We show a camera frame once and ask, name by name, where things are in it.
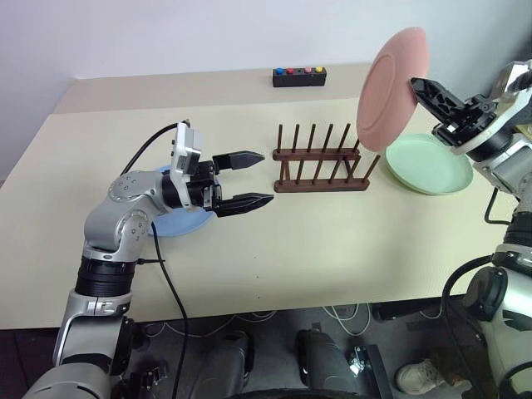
table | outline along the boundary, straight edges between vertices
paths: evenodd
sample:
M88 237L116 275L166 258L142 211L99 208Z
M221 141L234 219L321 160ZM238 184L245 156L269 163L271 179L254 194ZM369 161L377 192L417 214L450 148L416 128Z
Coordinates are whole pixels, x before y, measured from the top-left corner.
M333 147L356 110L357 99L344 98L50 115L0 189L0 328L60 324L76 282L86 216L162 126L189 118L203 135L203 160L235 150L266 156L251 169L222 172L229 198L273 193L278 123L286 131L301 123L303 143L316 122L314 140L323 143L333 122ZM405 134L428 134L435 124L419 107ZM136 169L168 164L171 138L154 143ZM284 139L290 145L292 131ZM346 145L354 141L351 134ZM372 160L364 152L355 175ZM312 175L308 164L303 173ZM329 166L323 166L324 176ZM276 195L249 214L214 218L186 236L161 239L161 247L190 317L434 297L455 268L501 242L505 226L482 219L490 193L475 174L460 193L421 195L397 183L381 162L366 192ZM493 217L509 218L514 206L500 195ZM155 257L151 240L143 256ZM468 282L462 278L456 291ZM136 321L180 316L156 264L137 267L132 290L129 314Z

shoe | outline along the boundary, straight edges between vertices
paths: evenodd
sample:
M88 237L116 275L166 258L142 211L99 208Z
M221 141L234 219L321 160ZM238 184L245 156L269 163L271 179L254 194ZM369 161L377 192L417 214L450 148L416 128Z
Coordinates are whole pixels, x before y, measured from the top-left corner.
M444 382L440 372L428 359L417 364L407 364L396 373L397 388L408 395L423 395Z

